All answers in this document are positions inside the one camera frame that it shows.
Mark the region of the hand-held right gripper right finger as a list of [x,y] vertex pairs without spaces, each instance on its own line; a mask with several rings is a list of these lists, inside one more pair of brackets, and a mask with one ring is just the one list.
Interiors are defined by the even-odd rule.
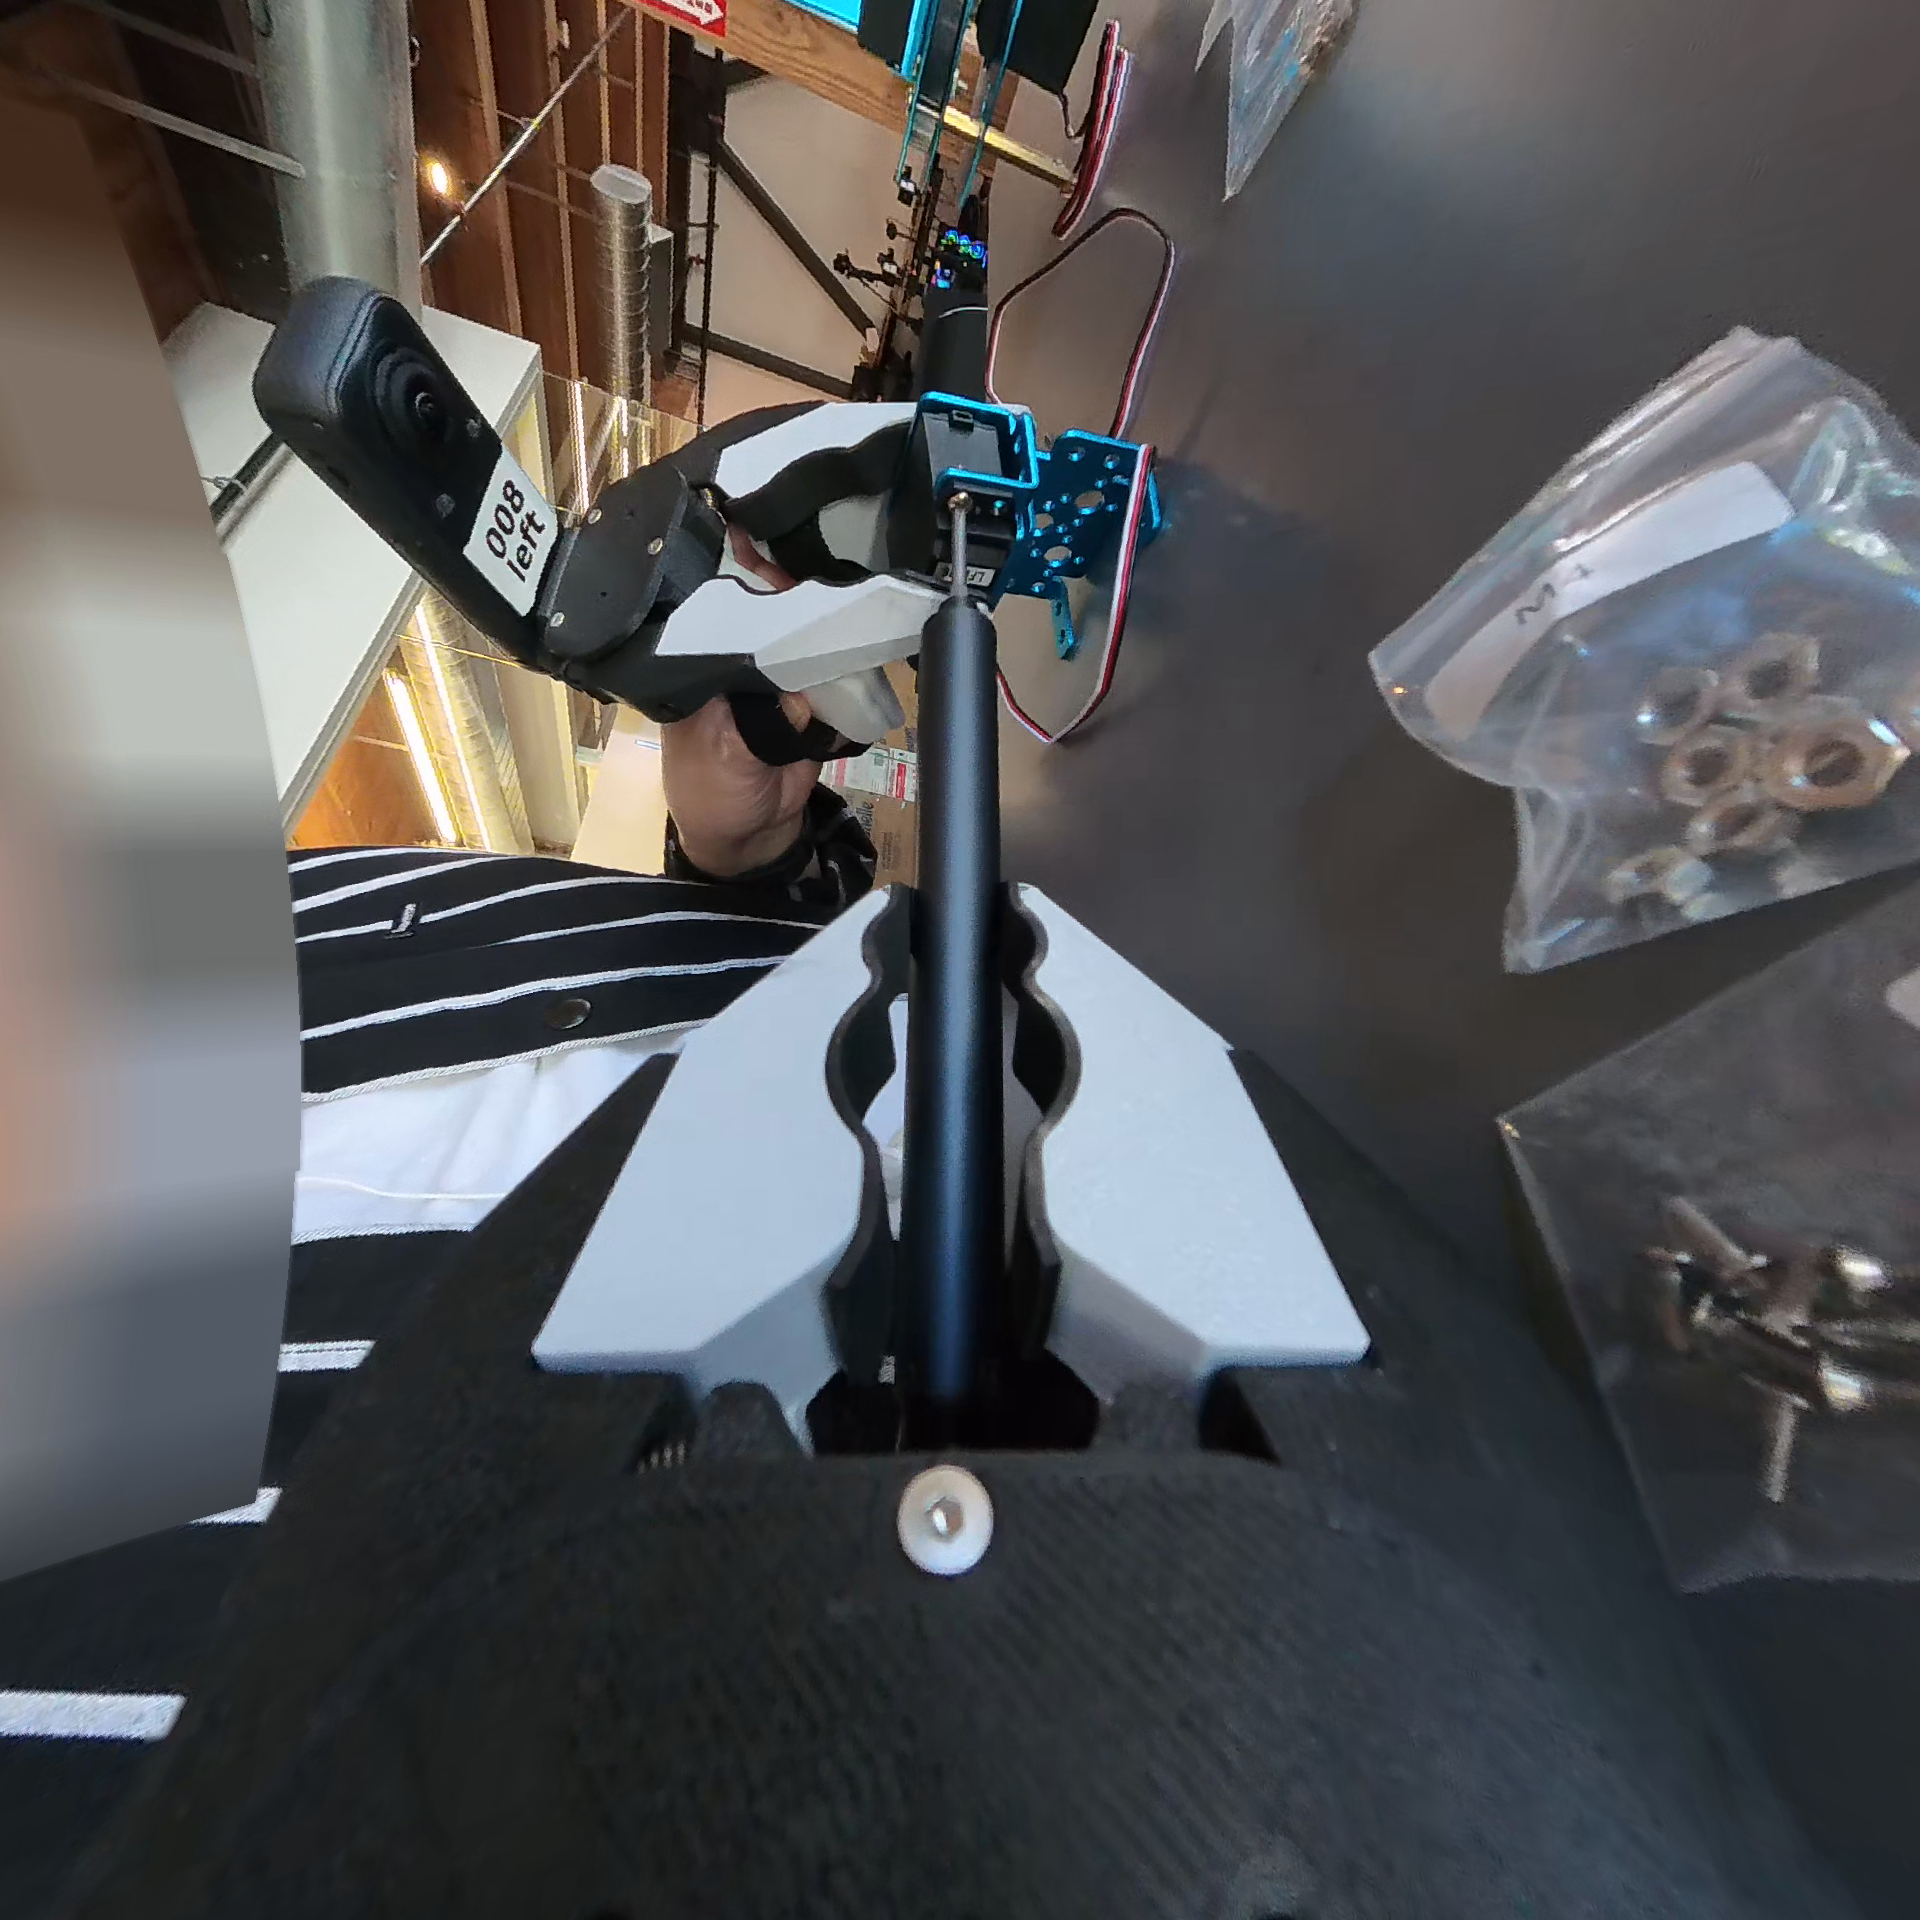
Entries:
[[1022,1190],[1046,1351],[1073,1373],[1357,1362],[1369,1334],[1231,1046],[1037,886],[1011,911],[1035,938],[1024,994],[1062,1040]]

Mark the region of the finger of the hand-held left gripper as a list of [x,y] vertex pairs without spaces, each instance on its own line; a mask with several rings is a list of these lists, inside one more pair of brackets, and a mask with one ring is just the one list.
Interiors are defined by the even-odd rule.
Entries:
[[887,667],[918,651],[943,604],[935,588],[893,573],[780,592],[713,578],[664,618],[653,688],[797,693],[812,717],[838,735],[885,739],[905,725]]
[[892,568],[892,494],[911,400],[759,407],[663,456],[797,583],[852,584]]

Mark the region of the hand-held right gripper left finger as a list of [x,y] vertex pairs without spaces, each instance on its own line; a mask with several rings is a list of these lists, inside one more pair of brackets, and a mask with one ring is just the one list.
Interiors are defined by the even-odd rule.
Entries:
[[863,1117],[896,1069],[909,891],[856,900],[663,1072],[532,1341],[548,1373],[765,1388],[785,1420],[841,1370],[828,1288],[885,1228]]

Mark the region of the black screwdriver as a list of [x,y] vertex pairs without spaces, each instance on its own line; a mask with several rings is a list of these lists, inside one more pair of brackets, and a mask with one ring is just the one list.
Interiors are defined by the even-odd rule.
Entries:
[[918,654],[901,1259],[905,1426],[927,1448],[981,1428],[1003,1261],[998,642],[968,588],[973,512],[951,494],[951,589]]

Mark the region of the dark brown desk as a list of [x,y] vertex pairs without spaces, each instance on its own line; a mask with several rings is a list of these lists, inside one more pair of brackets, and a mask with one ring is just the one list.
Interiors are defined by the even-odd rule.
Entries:
[[1107,15],[1136,69],[1097,203],[1176,251],[1136,398],[1167,528],[1095,723],[998,727],[1006,868],[1512,1283],[1497,1117],[1912,880],[1509,976],[1511,800],[1367,655],[1734,325],[1915,428],[1917,6],[1357,5],[1235,199],[1208,6]]

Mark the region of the person's left hand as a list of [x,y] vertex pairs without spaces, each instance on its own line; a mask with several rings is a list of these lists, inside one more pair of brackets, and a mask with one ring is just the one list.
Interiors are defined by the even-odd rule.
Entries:
[[727,696],[661,732],[663,803],[684,856],[733,880],[782,860],[801,831],[822,763],[772,766],[741,735]]

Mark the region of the black white striped shirt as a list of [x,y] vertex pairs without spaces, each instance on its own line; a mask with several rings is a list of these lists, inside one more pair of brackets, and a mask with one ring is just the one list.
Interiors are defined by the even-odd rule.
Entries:
[[[616,1040],[684,1042],[844,909],[425,848],[296,850],[288,876],[303,1103]],[[5,1581],[5,1915],[53,1909],[171,1733],[301,1442],[465,1235],[293,1240],[253,1498]]]

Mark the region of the white undershirt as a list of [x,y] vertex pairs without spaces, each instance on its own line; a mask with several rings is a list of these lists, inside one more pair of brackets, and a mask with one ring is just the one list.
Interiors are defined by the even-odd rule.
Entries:
[[468,1231],[641,1063],[679,1040],[616,1040],[312,1099],[294,1244]]

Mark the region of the clear bag of screws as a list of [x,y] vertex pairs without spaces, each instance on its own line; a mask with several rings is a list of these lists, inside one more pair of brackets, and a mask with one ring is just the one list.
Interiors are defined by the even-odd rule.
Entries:
[[1500,1130],[1676,1584],[1915,1581],[1915,886]]

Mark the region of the clear labelled parts bag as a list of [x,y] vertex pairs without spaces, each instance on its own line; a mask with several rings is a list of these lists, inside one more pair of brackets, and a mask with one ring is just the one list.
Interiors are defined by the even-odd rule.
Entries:
[[1224,2],[1207,31],[1230,36],[1223,200],[1252,176],[1265,147],[1353,24],[1356,2]]

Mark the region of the clear bag of nuts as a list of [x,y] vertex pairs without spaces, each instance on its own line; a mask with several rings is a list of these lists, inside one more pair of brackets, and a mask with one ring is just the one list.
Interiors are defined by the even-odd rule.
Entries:
[[1369,655],[1511,794],[1535,976],[1917,856],[1917,445],[1747,326],[1669,375]]

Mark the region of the corrugated silver duct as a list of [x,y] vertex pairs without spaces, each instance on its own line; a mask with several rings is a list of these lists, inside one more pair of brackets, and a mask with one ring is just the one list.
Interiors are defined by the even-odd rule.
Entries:
[[668,326],[675,236],[656,222],[656,192],[639,168],[603,163],[588,184],[606,391],[645,412],[653,407],[656,349]]

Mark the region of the silver ventilation duct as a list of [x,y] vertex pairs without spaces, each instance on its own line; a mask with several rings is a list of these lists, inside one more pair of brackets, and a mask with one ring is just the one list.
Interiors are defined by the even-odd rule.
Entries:
[[251,2],[294,290],[356,276],[420,314],[416,120],[404,2]]

